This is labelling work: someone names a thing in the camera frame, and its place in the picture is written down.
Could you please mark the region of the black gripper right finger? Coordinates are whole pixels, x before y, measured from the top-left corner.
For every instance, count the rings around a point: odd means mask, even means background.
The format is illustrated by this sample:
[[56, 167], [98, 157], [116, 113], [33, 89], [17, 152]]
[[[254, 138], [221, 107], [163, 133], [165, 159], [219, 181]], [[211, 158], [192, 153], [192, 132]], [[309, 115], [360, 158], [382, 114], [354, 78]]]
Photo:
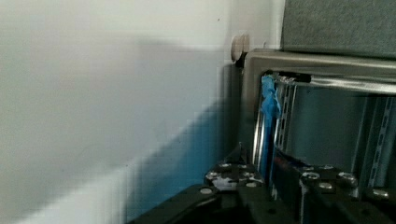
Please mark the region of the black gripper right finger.
[[395, 224], [395, 191], [359, 187], [332, 165], [311, 165], [277, 151], [272, 159], [276, 197], [300, 224]]

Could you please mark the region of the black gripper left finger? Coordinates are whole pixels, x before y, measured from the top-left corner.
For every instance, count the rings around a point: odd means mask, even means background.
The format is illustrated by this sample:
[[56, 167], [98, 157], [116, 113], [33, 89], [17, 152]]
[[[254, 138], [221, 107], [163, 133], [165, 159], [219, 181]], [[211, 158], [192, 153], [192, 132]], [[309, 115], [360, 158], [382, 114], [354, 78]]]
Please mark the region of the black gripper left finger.
[[239, 186], [260, 187], [264, 184], [262, 175], [251, 163], [249, 152], [242, 143], [238, 143], [230, 154], [206, 172], [204, 182], [217, 190], [236, 190]]

